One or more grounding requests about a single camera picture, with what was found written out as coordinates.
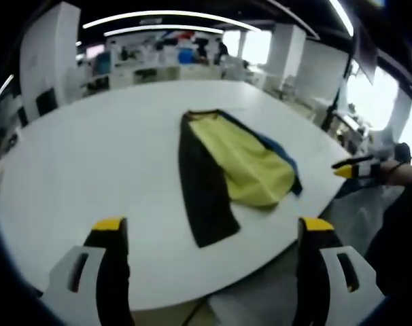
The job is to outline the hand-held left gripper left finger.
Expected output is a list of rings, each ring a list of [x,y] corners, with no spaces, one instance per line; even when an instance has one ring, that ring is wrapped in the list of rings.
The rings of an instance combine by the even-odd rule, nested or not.
[[[52,268],[42,302],[66,325],[134,325],[126,217],[96,222]]]

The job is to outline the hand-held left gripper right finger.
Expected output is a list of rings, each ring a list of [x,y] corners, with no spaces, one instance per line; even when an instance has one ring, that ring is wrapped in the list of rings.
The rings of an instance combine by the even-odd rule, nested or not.
[[[360,325],[383,302],[376,272],[332,224],[298,220],[294,325]]]

